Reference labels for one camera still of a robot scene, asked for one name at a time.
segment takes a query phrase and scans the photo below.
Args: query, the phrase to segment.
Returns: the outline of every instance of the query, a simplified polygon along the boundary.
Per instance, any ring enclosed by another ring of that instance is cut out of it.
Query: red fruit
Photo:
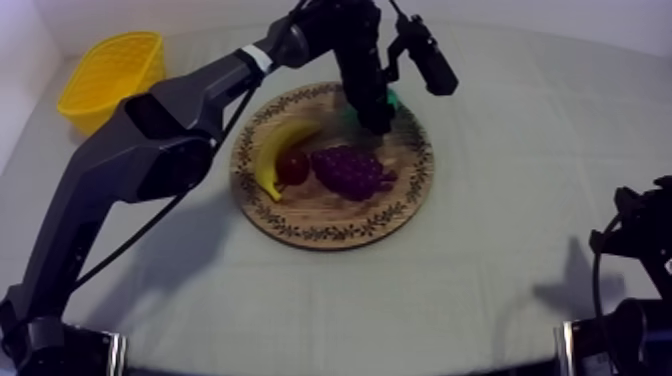
[[[280,184],[301,185],[310,174],[310,161],[301,150],[289,149],[275,161],[275,172]]]

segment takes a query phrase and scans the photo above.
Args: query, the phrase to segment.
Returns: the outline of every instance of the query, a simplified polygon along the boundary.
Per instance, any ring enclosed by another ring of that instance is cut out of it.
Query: yellow basket
[[[89,136],[109,120],[120,100],[147,91],[165,76],[161,35],[117,35],[84,55],[58,101],[58,112]]]

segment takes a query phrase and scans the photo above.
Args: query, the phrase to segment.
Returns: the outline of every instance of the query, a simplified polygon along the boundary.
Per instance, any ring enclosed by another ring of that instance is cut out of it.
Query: green object
[[[395,111],[399,110],[399,97],[397,97],[397,93],[395,93],[394,90],[389,88],[387,89],[387,103],[391,104]],[[348,107],[343,110],[343,121],[359,125],[359,121],[357,120],[357,110],[351,105],[348,105]]]

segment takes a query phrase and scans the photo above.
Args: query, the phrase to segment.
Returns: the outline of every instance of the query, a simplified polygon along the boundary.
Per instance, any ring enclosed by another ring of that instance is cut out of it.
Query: white tablecloth
[[[613,191],[672,173],[672,64],[549,35],[430,27],[461,85],[432,97],[403,58],[394,89],[436,157],[431,194],[405,227],[338,254],[269,239],[232,202],[230,139],[207,180],[73,296],[66,320],[128,335],[135,366],[199,375],[440,375],[553,356],[552,328],[592,315],[587,239],[615,213]],[[264,34],[167,38],[169,70],[189,72]],[[392,36],[385,24],[381,46]],[[44,94],[0,179],[3,288],[20,281],[81,142],[56,111],[75,64]],[[338,78],[332,54],[283,69],[243,119],[287,90]],[[86,267],[163,204],[116,205]],[[637,262],[615,258],[603,291],[607,307],[657,296]]]

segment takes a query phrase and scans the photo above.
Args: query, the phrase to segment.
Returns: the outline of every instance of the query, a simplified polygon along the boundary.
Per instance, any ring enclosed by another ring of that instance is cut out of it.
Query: yellow banana
[[[320,129],[320,124],[315,121],[289,120],[275,127],[266,137],[254,165],[254,178],[273,201],[277,202],[282,197],[275,189],[275,183],[278,181],[275,161],[292,145],[305,140]]]

